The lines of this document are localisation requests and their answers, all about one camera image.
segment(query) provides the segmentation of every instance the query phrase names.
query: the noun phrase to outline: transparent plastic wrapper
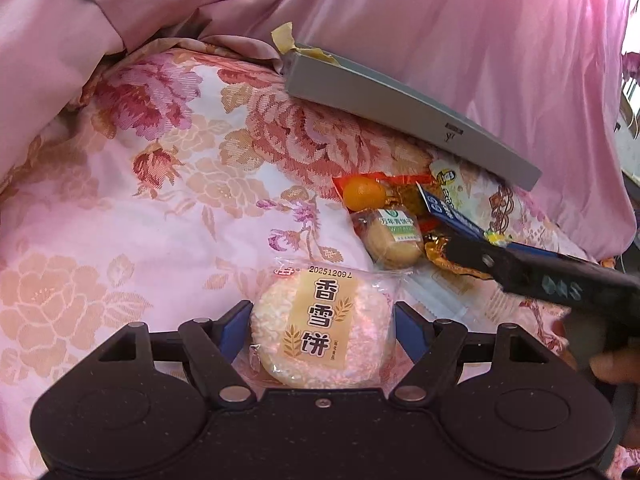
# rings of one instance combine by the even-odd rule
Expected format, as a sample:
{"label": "transparent plastic wrapper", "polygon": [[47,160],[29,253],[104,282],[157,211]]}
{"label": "transparent plastic wrapper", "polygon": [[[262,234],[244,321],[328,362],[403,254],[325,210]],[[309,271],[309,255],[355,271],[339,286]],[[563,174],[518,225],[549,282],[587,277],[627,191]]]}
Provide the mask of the transparent plastic wrapper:
{"label": "transparent plastic wrapper", "polygon": [[293,388],[381,386],[400,274],[278,259],[270,276],[251,315],[254,372]]}
{"label": "transparent plastic wrapper", "polygon": [[404,208],[367,209],[351,215],[351,220],[379,269],[409,269],[424,256],[417,219]]}

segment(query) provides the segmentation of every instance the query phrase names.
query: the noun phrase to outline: long gray box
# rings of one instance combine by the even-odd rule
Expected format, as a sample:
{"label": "long gray box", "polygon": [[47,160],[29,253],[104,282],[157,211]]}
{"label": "long gray box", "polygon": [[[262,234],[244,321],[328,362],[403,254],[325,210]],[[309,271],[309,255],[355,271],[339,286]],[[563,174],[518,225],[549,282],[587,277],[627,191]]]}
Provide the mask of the long gray box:
{"label": "long gray box", "polygon": [[484,128],[406,85],[334,56],[340,66],[290,52],[286,90],[426,140],[530,191],[541,171]]}

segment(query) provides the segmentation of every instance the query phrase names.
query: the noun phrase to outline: orange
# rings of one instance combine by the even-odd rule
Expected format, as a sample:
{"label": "orange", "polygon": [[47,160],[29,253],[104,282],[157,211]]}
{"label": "orange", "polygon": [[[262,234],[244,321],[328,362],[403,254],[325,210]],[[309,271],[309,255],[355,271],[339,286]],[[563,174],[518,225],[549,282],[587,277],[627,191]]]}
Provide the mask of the orange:
{"label": "orange", "polygon": [[344,186],[342,201],[351,211],[382,209],[386,203],[386,189],[366,176],[354,176]]}

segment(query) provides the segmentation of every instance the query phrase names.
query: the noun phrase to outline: floral bedsheet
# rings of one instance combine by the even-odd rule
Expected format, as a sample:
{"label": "floral bedsheet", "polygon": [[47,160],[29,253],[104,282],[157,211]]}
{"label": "floral bedsheet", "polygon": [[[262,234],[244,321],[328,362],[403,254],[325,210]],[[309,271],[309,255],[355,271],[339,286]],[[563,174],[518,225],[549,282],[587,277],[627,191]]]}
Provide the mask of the floral bedsheet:
{"label": "floral bedsheet", "polygon": [[[269,66],[222,49],[147,49],[88,85],[0,197],[0,479],[44,471],[33,403],[121,325],[217,319],[256,298],[279,255],[370,267],[333,176],[423,173],[445,159],[476,223],[584,256],[526,194],[433,146],[289,98]],[[519,312],[555,350],[558,315],[535,301]],[[400,349],[395,363],[389,384],[408,367]],[[614,469],[632,462],[638,454],[620,450]]]}

